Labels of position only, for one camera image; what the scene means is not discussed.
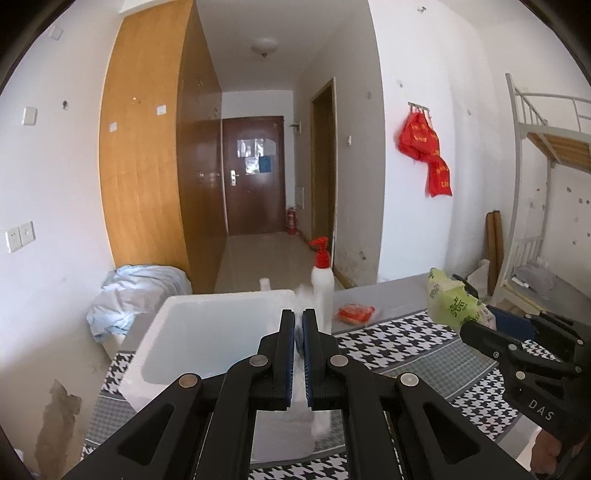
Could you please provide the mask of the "person's right hand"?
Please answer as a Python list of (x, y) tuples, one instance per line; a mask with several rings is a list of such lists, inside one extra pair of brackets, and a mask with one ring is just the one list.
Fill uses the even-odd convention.
[(548, 432), (541, 430), (535, 440), (530, 461), (534, 474), (552, 475), (558, 466), (562, 444)]

